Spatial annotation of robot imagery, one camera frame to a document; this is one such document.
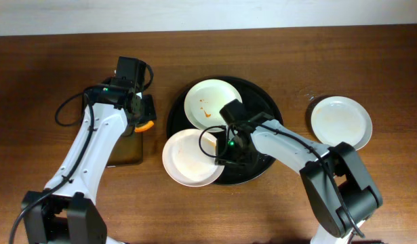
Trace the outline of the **orange sponge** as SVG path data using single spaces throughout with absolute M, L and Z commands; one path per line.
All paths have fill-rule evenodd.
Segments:
M 152 128 L 154 126 L 154 122 L 153 121 L 147 121 L 146 123 L 142 123 L 142 124 L 137 124 L 134 128 L 134 131 L 136 133 L 142 133 L 144 131 L 149 130 L 150 128 Z

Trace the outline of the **white plate bottom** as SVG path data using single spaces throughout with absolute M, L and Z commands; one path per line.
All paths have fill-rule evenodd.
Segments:
M 210 156 L 216 152 L 216 137 L 200 129 L 184 129 L 167 140 L 162 152 L 163 166 L 176 182 L 202 187 L 216 181 L 224 171 Z

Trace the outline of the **white plate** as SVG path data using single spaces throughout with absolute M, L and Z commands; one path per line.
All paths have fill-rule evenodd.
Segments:
M 189 89 L 184 99 L 184 112 L 190 123 L 200 130 L 226 125 L 220 110 L 233 100 L 242 102 L 235 87 L 223 80 L 207 79 Z
M 202 187 L 216 181 L 224 171 L 210 156 L 216 152 L 216 137 L 200 129 L 184 129 L 167 140 L 162 152 L 163 166 L 176 182 Z

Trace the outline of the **white plate top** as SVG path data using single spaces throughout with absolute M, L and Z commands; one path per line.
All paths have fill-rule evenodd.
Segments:
M 220 110 L 233 100 L 242 102 L 235 87 L 223 80 L 207 79 L 189 89 L 184 99 L 184 112 L 190 123 L 200 130 L 226 125 Z

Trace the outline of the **pale green plate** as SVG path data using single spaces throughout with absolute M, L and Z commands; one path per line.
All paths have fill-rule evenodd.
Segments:
M 311 128 L 323 144 L 336 146 L 346 142 L 356 150 L 367 145 L 373 132 L 367 110 L 343 96 L 330 96 L 316 103 L 311 112 Z

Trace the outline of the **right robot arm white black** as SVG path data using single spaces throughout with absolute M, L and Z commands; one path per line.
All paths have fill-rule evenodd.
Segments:
M 308 140 L 265 112 L 251 116 L 233 100 L 220 109 L 225 136 L 211 155 L 217 165 L 245 169 L 260 155 L 300 175 L 319 229 L 312 243 L 348 243 L 382 205 L 382 195 L 356 149 Z

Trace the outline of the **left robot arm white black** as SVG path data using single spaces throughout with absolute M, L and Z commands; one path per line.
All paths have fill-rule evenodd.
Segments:
M 145 91 L 152 68 L 137 58 L 119 57 L 115 74 L 86 87 L 79 132 L 63 163 L 41 192 L 28 191 L 9 242 L 24 224 L 29 243 L 115 243 L 96 208 L 100 179 L 119 138 L 142 133 L 157 116 Z

